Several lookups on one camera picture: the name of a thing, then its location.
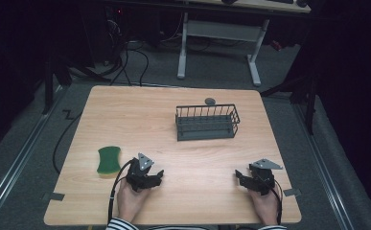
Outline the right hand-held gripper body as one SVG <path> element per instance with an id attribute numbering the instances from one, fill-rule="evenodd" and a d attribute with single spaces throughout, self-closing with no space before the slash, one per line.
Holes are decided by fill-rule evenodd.
<path id="1" fill-rule="evenodd" d="M 275 178 L 272 171 L 282 170 L 283 167 L 263 158 L 250 163 L 249 169 L 251 176 L 247 178 L 246 188 L 264 196 L 275 186 Z"/>

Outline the metal floor rail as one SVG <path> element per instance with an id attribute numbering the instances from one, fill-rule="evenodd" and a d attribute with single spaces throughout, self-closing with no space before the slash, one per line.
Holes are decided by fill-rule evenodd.
<path id="1" fill-rule="evenodd" d="M 13 186 L 34 153 L 53 111 L 68 92 L 67 86 L 58 86 L 49 110 L 45 108 L 45 91 L 39 89 L 36 98 L 13 122 L 0 142 L 0 210 Z"/>
<path id="2" fill-rule="evenodd" d="M 308 129 L 305 123 L 305 115 L 304 115 L 304 112 L 302 111 L 301 106 L 293 104 L 291 107 L 294 111 L 295 116 L 299 120 L 299 124 L 301 128 L 303 129 L 306 139 L 310 145 L 311 153 L 313 156 L 313 161 L 315 164 L 315 169 L 318 173 L 318 176 L 320 178 L 320 181 L 322 183 L 326 196 L 328 197 L 329 203 L 333 209 L 333 212 L 335 214 L 335 217 L 339 224 L 340 229 L 341 230 L 354 230 L 353 222 L 351 221 L 347 213 L 347 210 L 342 200 L 342 197 L 340 195 L 340 192 L 338 191 L 334 183 L 334 180 L 331 177 L 331 174 L 321 155 L 321 151 L 316 143 L 316 140 L 314 136 L 308 132 Z"/>

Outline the dark computer tower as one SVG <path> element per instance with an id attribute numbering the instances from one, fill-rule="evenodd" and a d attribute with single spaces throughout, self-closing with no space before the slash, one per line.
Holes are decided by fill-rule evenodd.
<path id="1" fill-rule="evenodd" d="M 104 8 L 106 31 L 111 43 L 111 60 L 119 63 L 119 58 L 126 43 L 126 22 L 122 8 L 106 6 Z"/>

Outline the green sponge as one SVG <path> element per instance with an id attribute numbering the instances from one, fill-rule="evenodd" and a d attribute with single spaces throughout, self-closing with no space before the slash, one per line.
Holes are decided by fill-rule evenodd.
<path id="1" fill-rule="evenodd" d="M 100 162 L 98 165 L 97 173 L 99 174 L 113 174 L 117 173 L 120 169 L 119 155 L 121 149 L 115 146 L 104 147 L 98 150 Z"/>

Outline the black metal stand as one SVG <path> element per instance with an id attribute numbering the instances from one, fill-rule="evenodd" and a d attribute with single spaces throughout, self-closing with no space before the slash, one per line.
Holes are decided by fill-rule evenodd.
<path id="1" fill-rule="evenodd" d="M 44 114 L 49 113 L 54 103 L 54 79 L 57 79 L 61 86 L 70 86 L 72 83 L 67 62 L 65 61 L 64 56 L 56 51 L 50 52 L 45 62 Z"/>
<path id="2" fill-rule="evenodd" d="M 276 92 L 290 92 L 292 104 L 305 103 L 304 124 L 306 130 L 313 135 L 313 115 L 318 78 L 316 65 L 304 66 L 294 63 L 282 83 L 261 92 L 260 95 L 268 97 Z"/>

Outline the person's right hand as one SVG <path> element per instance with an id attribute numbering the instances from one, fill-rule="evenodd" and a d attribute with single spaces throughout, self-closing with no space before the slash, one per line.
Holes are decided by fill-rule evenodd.
<path id="1" fill-rule="evenodd" d="M 261 195 L 259 192 L 248 191 L 252 198 L 255 212 L 264 225 L 278 224 L 278 198 L 279 192 L 275 189 L 267 195 Z"/>

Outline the white frame desk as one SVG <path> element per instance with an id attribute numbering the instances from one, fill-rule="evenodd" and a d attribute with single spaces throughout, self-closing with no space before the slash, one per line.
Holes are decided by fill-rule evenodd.
<path id="1" fill-rule="evenodd" d="M 296 4 L 296 0 L 294 0 L 293 4 L 282 4 L 266 0 L 184 0 L 186 7 L 190 7 L 192 3 L 207 4 L 208 6 L 218 5 L 229 10 L 257 10 L 258 12 L 295 13 L 298 15 L 301 13 L 309 14 L 312 10 L 308 5 L 305 8 L 299 7 Z M 269 17 L 265 16 L 260 24 L 250 26 L 231 22 L 214 22 L 212 19 L 189 19 L 188 13 L 184 12 L 177 77 L 182 80 L 186 76 L 187 39 L 189 36 L 218 38 L 253 42 L 255 44 L 252 53 L 247 55 L 246 58 L 252 82 L 255 86 L 260 86 L 261 79 L 257 69 L 256 58 L 267 33 L 269 21 Z"/>

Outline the person's left hand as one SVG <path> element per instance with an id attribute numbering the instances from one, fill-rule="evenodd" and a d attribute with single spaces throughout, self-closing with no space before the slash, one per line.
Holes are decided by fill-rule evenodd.
<path id="1" fill-rule="evenodd" d="M 151 189 L 135 192 L 124 179 L 117 194 L 118 218 L 132 222 L 139 214 Z"/>

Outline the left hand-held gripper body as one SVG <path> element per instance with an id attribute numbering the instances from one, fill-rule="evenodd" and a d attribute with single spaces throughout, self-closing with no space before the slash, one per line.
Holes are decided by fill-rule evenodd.
<path id="1" fill-rule="evenodd" d="M 154 177 L 154 175 L 149 175 L 149 171 L 153 164 L 154 161 L 148 158 L 148 156 L 146 156 L 142 152 L 138 153 L 137 158 L 133 158 L 131 160 L 126 180 L 135 192 L 139 192 L 140 190 L 144 189 L 150 189 L 150 181 L 153 179 L 157 179 Z"/>

